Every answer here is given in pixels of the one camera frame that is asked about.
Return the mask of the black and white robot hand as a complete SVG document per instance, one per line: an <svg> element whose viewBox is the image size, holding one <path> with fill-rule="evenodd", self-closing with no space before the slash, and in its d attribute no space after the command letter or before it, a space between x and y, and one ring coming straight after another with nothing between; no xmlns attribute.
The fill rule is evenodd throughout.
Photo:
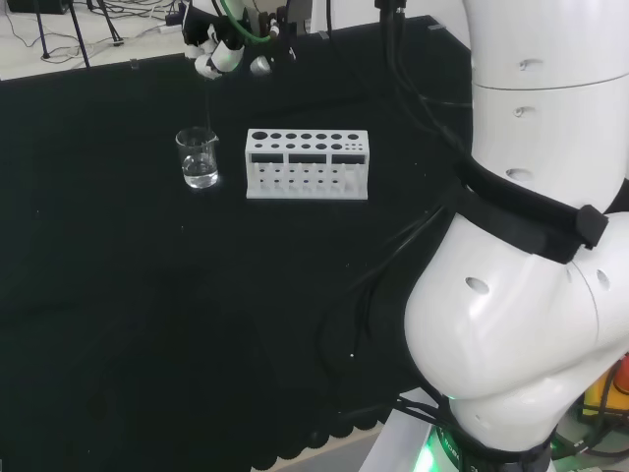
<svg viewBox="0 0 629 472"><path fill-rule="evenodd" d="M268 76L297 60L296 40L304 28L291 1L262 11L255 1L190 1L182 21L185 55L207 80L241 67Z"/></svg>

